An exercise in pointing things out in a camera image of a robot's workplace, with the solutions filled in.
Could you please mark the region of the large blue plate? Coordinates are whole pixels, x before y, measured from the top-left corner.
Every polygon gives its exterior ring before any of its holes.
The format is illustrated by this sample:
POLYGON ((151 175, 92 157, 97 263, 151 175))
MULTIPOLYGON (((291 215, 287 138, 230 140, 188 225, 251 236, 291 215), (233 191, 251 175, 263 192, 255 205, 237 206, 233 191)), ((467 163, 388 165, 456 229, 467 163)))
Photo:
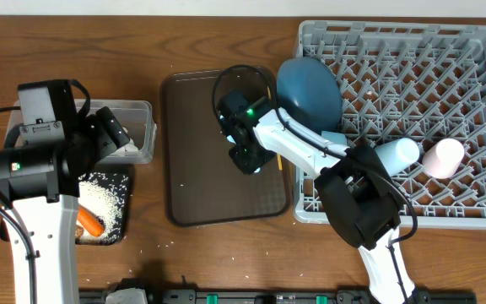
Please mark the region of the large blue plate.
POLYGON ((315 133, 336 132, 343 114, 338 82, 329 68, 311 57, 285 61, 277 75, 278 104, 315 133))

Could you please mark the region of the light blue rice bowl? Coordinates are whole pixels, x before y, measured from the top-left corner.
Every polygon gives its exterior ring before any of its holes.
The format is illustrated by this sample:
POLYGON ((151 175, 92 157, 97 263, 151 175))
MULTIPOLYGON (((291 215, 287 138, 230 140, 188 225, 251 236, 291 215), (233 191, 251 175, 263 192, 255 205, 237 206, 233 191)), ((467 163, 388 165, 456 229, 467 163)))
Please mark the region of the light blue rice bowl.
POLYGON ((334 144, 348 145, 346 136, 343 133, 334 133, 329 131, 322 131, 321 136, 334 144))

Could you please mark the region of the light blue plastic cup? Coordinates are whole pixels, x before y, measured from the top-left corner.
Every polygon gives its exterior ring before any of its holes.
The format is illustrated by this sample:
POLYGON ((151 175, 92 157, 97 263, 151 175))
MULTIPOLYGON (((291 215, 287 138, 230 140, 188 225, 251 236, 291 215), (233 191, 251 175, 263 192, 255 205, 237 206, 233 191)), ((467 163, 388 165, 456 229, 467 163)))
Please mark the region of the light blue plastic cup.
POLYGON ((420 156, 419 147, 410 138, 400 138, 375 148, 382 165, 389 176, 395 176, 417 162, 420 156))

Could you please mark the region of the white rice pile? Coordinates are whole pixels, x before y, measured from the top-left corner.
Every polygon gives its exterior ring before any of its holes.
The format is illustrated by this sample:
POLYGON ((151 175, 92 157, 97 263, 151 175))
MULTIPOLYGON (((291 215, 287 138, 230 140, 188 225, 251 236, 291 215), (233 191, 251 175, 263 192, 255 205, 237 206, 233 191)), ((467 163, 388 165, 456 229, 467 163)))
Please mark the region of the white rice pile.
POLYGON ((93 172, 80 177, 78 202, 105 228, 100 237, 86 230, 77 245, 110 246, 124 237, 131 179, 126 173, 93 172))

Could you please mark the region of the orange carrot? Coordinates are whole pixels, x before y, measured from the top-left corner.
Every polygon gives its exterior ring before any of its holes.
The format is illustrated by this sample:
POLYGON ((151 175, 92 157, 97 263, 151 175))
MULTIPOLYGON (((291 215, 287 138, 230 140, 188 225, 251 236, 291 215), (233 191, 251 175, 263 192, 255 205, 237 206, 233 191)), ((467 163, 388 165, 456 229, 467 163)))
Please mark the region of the orange carrot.
POLYGON ((100 237, 104 231, 104 226, 84 207, 78 208, 78 222, 91 235, 100 237))

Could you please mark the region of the pink plastic cup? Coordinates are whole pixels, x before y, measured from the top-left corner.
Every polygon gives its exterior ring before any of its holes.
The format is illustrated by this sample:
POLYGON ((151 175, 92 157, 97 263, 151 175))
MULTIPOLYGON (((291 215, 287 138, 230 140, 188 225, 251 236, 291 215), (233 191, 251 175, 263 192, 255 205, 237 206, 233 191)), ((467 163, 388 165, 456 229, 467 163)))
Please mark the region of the pink plastic cup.
POLYGON ((427 175, 445 179, 456 173, 463 157, 462 143, 453 138, 444 138, 424 154, 422 166, 427 175))

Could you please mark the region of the light blue plastic knife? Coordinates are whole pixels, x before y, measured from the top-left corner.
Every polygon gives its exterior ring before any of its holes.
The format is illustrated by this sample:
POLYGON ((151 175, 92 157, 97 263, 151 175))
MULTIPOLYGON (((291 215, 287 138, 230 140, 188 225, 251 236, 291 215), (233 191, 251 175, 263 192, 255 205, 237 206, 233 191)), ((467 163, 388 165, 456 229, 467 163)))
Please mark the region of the light blue plastic knife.
POLYGON ((230 124, 227 123, 227 125, 225 127, 221 127, 221 130, 220 130, 220 133, 224 136, 224 138, 230 143, 232 144, 232 147, 235 145, 235 144, 238 144, 237 140, 235 139, 233 133, 235 132, 235 130, 232 128, 232 126, 230 124))

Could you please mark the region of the white tissue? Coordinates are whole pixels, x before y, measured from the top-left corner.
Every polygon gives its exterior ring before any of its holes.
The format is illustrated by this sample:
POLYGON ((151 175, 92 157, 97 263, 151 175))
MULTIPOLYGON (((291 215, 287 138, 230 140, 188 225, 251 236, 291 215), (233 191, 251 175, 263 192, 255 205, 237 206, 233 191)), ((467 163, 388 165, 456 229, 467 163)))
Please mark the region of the white tissue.
POLYGON ((139 148, 135 145, 134 140, 129 138, 129 143, 114 152, 119 157, 132 157, 139 151, 139 148))

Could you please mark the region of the brown food scrap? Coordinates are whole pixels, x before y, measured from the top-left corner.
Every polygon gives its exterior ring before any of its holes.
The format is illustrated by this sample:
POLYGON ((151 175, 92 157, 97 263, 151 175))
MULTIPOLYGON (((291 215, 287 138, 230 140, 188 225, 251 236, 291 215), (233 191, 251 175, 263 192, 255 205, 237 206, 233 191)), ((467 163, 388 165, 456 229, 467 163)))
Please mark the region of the brown food scrap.
POLYGON ((84 234, 84 228, 77 225, 75 230, 75 239, 79 240, 83 234, 84 234))

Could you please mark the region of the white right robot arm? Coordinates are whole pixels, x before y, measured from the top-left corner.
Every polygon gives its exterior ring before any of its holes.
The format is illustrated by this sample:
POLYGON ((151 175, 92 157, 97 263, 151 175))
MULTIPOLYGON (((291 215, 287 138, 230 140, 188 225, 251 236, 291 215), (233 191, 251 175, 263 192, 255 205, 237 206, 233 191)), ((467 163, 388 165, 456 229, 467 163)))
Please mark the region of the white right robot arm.
POLYGON ((406 199, 369 146, 334 144, 293 120, 267 97, 250 103, 232 92, 214 110, 223 134, 233 140, 229 156, 250 175, 282 155, 314 180, 331 227, 359 250, 369 275, 370 293, 380 303, 415 303, 399 243, 400 208, 406 199))

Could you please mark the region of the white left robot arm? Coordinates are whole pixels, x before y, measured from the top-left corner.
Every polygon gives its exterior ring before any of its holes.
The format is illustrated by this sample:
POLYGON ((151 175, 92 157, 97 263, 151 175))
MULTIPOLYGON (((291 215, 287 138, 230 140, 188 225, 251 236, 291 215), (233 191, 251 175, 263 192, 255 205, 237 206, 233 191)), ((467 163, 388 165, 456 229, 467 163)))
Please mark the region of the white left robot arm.
POLYGON ((0 150, 0 202, 18 303, 77 303, 79 180, 129 137, 111 109, 23 107, 22 145, 0 150))

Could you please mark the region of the grey dishwasher rack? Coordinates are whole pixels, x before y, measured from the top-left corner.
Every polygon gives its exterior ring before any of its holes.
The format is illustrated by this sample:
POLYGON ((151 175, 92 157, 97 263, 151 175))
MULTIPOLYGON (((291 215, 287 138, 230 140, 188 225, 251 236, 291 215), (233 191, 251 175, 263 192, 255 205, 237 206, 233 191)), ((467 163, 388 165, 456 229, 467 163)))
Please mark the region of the grey dishwasher rack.
POLYGON ((456 173, 415 163, 394 177, 423 228, 486 230, 486 26, 306 20, 295 51, 324 63, 343 98, 349 145, 462 143, 456 173))

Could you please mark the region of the wooden chopstick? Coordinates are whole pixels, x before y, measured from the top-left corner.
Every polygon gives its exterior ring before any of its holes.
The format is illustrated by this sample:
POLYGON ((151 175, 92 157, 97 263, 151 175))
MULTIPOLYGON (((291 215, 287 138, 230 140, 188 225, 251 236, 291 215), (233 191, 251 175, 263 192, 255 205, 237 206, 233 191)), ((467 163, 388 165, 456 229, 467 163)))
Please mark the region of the wooden chopstick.
MULTIPOLYGON (((275 105, 276 105, 275 95, 276 95, 276 90, 269 85, 267 87, 267 97, 269 99, 269 102, 270 102, 272 108, 275 108, 275 105)), ((276 156, 277 156, 277 162, 278 162, 278 170, 282 171, 284 169, 282 156, 280 154, 276 154, 276 156)))

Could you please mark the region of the black plastic bin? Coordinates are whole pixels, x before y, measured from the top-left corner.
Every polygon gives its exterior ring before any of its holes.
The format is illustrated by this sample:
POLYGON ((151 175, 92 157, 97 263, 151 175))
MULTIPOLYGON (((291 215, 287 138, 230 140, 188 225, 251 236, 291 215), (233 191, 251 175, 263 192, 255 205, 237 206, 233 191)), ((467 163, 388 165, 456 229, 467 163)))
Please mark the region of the black plastic bin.
POLYGON ((110 246, 123 238, 132 177, 123 166, 102 167, 79 178, 79 196, 49 203, 16 200, 6 211, 34 240, 76 230, 78 245, 110 246))

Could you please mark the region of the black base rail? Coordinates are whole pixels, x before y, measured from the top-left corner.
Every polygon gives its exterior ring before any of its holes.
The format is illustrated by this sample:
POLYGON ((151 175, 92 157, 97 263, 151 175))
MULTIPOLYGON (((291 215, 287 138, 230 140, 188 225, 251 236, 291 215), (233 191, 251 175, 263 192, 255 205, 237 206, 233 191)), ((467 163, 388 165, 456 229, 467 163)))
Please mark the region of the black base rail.
POLYGON ((88 304, 361 304, 375 303, 364 290, 335 292, 155 290, 136 279, 124 279, 105 290, 81 290, 79 301, 88 304))

